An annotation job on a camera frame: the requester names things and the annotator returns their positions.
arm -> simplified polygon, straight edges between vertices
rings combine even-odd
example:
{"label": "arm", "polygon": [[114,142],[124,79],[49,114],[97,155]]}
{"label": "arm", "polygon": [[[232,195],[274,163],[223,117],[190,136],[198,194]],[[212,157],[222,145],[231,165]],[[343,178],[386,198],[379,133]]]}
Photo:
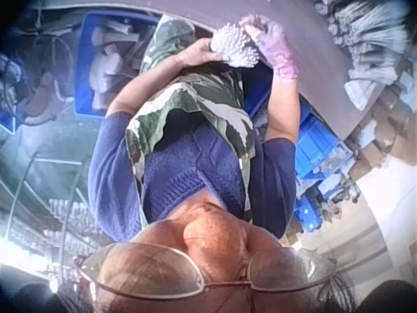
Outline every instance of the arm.
{"label": "arm", "polygon": [[141,230],[137,187],[124,140],[131,118],[119,112],[103,121],[89,168],[91,213],[116,241],[129,241]]}
{"label": "arm", "polygon": [[210,43],[209,38],[200,39],[182,52],[168,57],[148,72],[134,78],[110,104],[106,116],[115,112],[135,115],[151,96],[166,87],[182,69],[209,61],[224,61],[223,56],[210,52]]}
{"label": "arm", "polygon": [[282,26],[264,16],[250,15],[241,22],[274,69],[268,103],[265,140],[287,138],[297,143],[300,102],[296,77],[298,69]]}
{"label": "arm", "polygon": [[299,128],[300,101],[297,81],[284,80],[274,75],[268,103],[265,141],[273,138],[287,138],[296,144]]}

apron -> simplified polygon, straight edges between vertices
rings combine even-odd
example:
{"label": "apron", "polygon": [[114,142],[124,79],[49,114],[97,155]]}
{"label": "apron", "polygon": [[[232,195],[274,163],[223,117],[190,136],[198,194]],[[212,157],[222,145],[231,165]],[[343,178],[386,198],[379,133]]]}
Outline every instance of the apron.
{"label": "apron", "polygon": [[[162,16],[145,52],[141,73],[175,55],[196,41],[194,26],[170,16]],[[237,70],[223,64],[205,65],[181,72],[165,89],[156,93],[136,113],[126,129],[126,146],[132,161],[139,195],[143,195],[145,155],[162,139],[168,113],[182,109],[201,112],[233,148],[239,159],[245,188],[245,211],[250,210],[248,196],[250,159],[255,156],[252,121],[242,109],[242,79]],[[142,229],[149,223],[139,212]]]}

blue sweater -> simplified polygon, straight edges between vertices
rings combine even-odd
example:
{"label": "blue sweater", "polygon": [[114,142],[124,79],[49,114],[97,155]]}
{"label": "blue sweater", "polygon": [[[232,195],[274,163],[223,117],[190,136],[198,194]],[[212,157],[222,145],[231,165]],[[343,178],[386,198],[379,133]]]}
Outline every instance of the blue sweater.
{"label": "blue sweater", "polygon": [[[104,120],[89,170],[92,214],[116,241],[129,241],[141,230],[141,204],[124,139],[131,118],[119,112]],[[255,151],[249,184],[253,223],[279,238],[295,202],[295,146],[283,138],[264,144],[256,138]],[[242,217],[244,183],[231,146],[200,113],[173,110],[163,138],[145,158],[142,206],[147,220],[165,218],[204,187]]]}

blue bin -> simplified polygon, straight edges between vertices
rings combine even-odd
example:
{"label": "blue bin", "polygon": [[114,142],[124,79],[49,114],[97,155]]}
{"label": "blue bin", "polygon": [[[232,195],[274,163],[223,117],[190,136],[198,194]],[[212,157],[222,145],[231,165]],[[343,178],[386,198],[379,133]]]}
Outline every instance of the blue bin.
{"label": "blue bin", "polygon": [[320,228],[323,220],[317,206],[304,195],[295,204],[294,214],[304,230],[313,232]]}
{"label": "blue bin", "polygon": [[348,159],[350,159],[350,157],[353,155],[353,152],[342,141],[338,142],[338,144],[335,146],[335,148],[336,147],[344,150],[344,152],[345,152],[345,157],[344,158],[338,160],[333,165],[331,170],[329,170],[329,171],[320,171],[319,173],[313,173],[311,171],[304,178],[305,179],[318,179],[318,180],[326,179],[327,177],[332,175],[334,172],[336,172],[338,169],[340,169],[340,167],[342,167],[342,165],[344,165],[344,163],[346,163],[346,161],[348,161]]}
{"label": "blue bin", "polygon": [[262,62],[256,64],[254,68],[242,69],[245,95],[243,109],[250,117],[253,117],[269,98],[273,75],[272,69]]}
{"label": "blue bin", "polygon": [[97,26],[100,26],[108,19],[122,22],[128,18],[134,30],[138,31],[149,25],[157,25],[158,18],[137,12],[116,11],[116,10],[94,10],[89,12],[83,22],[79,51],[75,71],[75,102],[74,111],[76,115],[84,117],[103,119],[105,110],[93,110],[92,103],[94,91],[90,87],[89,73],[90,66],[96,55],[96,48],[91,42],[91,35]]}
{"label": "blue bin", "polygon": [[300,125],[304,123],[304,121],[309,117],[311,114],[311,105],[308,101],[300,95]]}
{"label": "blue bin", "polygon": [[14,135],[19,127],[19,123],[13,115],[6,110],[2,110],[0,112],[0,127],[10,135]]}
{"label": "blue bin", "polygon": [[300,126],[295,151],[295,171],[299,178],[305,178],[338,143],[339,139],[316,116],[306,117]]}

pink glove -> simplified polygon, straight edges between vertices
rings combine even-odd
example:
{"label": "pink glove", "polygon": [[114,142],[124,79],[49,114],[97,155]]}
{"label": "pink glove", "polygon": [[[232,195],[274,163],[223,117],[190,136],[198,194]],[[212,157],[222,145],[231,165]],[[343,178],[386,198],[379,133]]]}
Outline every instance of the pink glove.
{"label": "pink glove", "polygon": [[257,14],[246,16],[239,24],[244,26],[259,51],[272,65],[275,75],[287,80],[297,77],[298,69],[294,63],[293,52],[280,24]]}

